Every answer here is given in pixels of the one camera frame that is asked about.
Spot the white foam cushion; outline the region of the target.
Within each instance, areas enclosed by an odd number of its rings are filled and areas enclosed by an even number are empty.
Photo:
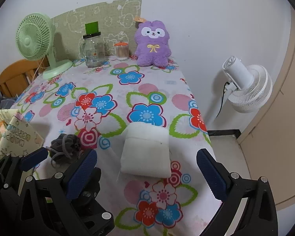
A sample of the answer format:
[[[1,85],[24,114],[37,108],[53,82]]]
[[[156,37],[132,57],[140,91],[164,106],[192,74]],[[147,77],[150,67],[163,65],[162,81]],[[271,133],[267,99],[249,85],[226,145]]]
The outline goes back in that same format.
[[[169,131],[165,127],[133,122],[126,127],[121,172],[168,178],[171,176]]]

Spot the yellow cartoon storage box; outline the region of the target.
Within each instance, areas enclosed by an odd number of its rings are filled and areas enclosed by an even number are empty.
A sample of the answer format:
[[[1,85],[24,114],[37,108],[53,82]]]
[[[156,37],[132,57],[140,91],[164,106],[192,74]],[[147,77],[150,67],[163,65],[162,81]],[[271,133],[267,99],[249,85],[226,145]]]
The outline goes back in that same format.
[[[17,109],[0,110],[0,159],[26,156],[43,146],[44,139]]]

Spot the grey plaid pillow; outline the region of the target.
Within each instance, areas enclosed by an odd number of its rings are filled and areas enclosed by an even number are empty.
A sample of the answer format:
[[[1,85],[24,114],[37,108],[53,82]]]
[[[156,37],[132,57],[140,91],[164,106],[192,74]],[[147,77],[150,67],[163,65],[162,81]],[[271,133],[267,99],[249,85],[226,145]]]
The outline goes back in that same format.
[[[1,109],[10,109],[13,104],[16,102],[16,98],[0,98],[0,110]]]

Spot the wooden bed headboard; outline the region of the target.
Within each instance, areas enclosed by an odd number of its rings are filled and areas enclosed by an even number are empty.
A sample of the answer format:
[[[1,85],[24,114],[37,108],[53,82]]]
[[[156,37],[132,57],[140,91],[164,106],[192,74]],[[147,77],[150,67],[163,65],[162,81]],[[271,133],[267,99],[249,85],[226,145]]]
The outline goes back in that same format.
[[[48,59],[18,60],[0,74],[0,92],[7,98],[21,95],[27,87],[49,67]]]

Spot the floral tablecloth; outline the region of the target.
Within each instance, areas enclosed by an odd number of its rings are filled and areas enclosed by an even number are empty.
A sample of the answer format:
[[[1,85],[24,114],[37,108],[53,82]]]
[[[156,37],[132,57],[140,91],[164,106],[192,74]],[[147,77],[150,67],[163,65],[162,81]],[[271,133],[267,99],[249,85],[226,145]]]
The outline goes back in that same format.
[[[76,60],[52,79],[38,77],[13,105],[50,145],[74,134],[97,151],[97,201],[114,216],[112,235],[200,235],[220,206],[196,154],[212,151],[199,107],[178,65],[139,67],[109,58],[98,68]],[[171,175],[120,172],[124,134],[132,122],[169,131]]]

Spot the green desk fan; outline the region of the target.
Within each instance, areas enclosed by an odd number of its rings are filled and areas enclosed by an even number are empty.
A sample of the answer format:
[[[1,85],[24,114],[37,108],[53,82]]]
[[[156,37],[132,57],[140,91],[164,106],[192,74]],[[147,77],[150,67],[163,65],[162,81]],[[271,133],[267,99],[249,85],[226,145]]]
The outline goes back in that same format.
[[[19,24],[16,32],[16,46],[27,60],[48,59],[49,67],[43,71],[43,78],[54,78],[72,67],[70,60],[57,61],[54,47],[55,26],[45,14],[32,13]]]

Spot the white standing fan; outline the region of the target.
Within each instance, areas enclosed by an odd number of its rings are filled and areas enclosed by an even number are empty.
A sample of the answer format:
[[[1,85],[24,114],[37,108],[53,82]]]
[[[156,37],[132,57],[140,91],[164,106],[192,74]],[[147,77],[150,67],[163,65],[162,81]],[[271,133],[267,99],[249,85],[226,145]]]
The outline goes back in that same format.
[[[229,81],[224,87],[224,97],[239,113],[254,112],[269,100],[273,83],[262,65],[244,65],[239,58],[231,56],[222,65]]]

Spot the glass mason jar mug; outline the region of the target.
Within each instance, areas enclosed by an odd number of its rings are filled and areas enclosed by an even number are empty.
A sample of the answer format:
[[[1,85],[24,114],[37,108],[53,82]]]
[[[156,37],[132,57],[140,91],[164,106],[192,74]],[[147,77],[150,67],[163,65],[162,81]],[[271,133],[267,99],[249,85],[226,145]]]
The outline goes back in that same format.
[[[84,35],[80,44],[80,55],[89,68],[100,67],[105,62],[104,44],[100,36],[100,32]]]

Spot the green cup on jar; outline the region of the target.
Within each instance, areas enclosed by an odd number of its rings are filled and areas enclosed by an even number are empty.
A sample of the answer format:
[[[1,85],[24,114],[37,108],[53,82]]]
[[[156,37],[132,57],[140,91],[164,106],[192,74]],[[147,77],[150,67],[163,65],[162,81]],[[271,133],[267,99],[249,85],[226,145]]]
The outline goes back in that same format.
[[[85,31],[86,35],[92,35],[92,34],[97,34],[99,33],[99,22],[90,22],[85,24]]]

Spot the cotton swab container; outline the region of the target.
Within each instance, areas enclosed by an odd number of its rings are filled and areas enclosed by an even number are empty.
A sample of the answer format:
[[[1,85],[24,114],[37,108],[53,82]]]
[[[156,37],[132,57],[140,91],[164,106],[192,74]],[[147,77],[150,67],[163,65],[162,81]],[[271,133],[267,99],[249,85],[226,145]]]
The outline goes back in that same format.
[[[120,41],[114,44],[115,55],[118,60],[123,61],[129,58],[129,45],[126,42]]]

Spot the purple plush bunny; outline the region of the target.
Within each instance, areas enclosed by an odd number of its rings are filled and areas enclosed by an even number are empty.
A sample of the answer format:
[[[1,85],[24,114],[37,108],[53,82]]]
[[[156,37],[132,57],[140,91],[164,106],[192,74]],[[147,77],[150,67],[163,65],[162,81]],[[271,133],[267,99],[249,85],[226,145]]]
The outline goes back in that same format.
[[[134,38],[137,44],[137,65],[167,67],[168,58],[171,56],[170,36],[162,21],[140,23]]]

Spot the green patterned wall board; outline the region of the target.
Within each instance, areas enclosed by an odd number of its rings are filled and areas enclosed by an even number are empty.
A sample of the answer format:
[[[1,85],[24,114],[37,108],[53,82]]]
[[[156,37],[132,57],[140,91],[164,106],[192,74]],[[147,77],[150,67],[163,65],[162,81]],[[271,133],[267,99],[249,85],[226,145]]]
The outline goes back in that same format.
[[[54,54],[56,60],[81,58],[80,44],[86,33],[85,24],[99,23],[100,40],[105,54],[115,54],[114,44],[120,41],[129,44],[129,51],[136,50],[134,34],[135,18],[141,16],[142,0],[116,0],[101,2],[67,11],[53,18],[55,26]]]

